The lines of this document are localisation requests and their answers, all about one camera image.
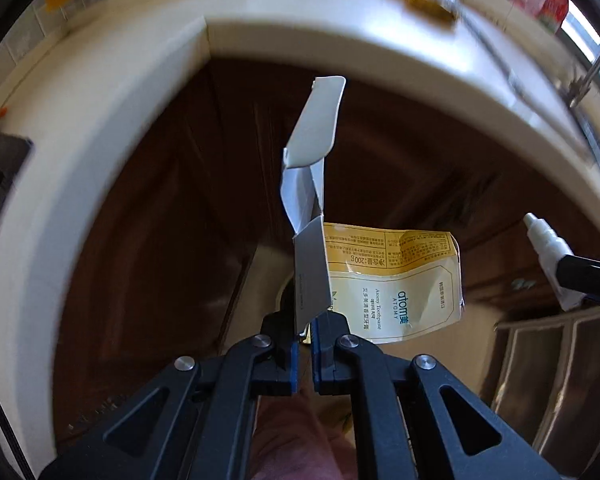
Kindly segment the small white plastic bottle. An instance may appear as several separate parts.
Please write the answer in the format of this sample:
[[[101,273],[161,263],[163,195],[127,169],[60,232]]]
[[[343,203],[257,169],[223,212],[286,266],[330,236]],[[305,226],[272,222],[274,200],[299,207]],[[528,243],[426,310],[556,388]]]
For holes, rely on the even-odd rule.
[[[558,262],[565,256],[573,255],[571,248],[544,219],[535,217],[531,212],[524,215],[524,225],[527,229],[528,239],[539,257],[540,266],[550,282],[562,310],[568,312],[579,307],[584,293],[563,288],[557,281]]]

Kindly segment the yellow toothpaste carton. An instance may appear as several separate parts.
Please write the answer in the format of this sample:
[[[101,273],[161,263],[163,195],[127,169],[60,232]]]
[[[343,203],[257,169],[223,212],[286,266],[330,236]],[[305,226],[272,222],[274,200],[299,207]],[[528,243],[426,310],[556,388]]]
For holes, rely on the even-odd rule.
[[[294,230],[294,325],[327,310],[390,344],[441,330],[464,308],[460,248],[449,232],[383,230],[324,219],[324,162],[335,144],[343,76],[317,77],[283,150],[280,198]]]

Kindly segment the steel appliance door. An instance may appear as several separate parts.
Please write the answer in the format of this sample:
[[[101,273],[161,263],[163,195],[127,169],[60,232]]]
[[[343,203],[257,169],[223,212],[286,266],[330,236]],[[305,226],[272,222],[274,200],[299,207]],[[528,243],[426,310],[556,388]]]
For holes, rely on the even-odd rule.
[[[600,452],[600,307],[494,327],[480,396],[564,477]]]

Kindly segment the pink trousers legs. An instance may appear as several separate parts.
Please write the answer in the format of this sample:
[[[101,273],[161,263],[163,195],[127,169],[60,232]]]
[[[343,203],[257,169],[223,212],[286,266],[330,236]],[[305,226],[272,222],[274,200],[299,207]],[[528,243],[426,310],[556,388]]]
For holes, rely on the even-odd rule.
[[[308,395],[262,396],[253,430],[250,479],[356,479],[356,451],[342,431],[324,425]]]

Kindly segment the wooden cabinet door left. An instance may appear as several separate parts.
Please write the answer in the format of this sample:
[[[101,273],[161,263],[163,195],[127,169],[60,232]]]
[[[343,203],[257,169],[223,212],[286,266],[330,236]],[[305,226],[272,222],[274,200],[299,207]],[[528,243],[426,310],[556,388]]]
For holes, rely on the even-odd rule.
[[[289,252],[283,149],[314,73],[216,58],[149,126],[76,259],[54,353],[63,451],[178,356],[215,356],[260,244]]]

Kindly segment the wooden cabinet door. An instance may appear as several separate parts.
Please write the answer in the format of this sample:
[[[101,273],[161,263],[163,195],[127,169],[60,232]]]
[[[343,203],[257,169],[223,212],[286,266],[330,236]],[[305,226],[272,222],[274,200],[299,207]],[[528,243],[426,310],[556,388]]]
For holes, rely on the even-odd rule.
[[[517,155],[430,106],[347,82],[326,159],[327,221],[450,232],[467,303],[521,318],[559,310],[522,222],[528,212],[600,260],[600,231]]]
[[[178,356],[215,356],[260,244],[289,252],[283,149],[314,73],[216,58],[149,126],[76,259],[54,353],[63,451]]]

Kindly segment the wooden cabinet door right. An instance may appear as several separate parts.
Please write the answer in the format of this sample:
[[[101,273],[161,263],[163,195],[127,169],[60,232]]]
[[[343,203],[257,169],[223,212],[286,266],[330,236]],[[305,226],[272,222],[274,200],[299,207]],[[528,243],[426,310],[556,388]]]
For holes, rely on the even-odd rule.
[[[559,310],[522,222],[528,212],[600,260],[600,231],[517,155],[430,106],[347,82],[326,159],[327,221],[450,232],[467,303],[521,318]]]

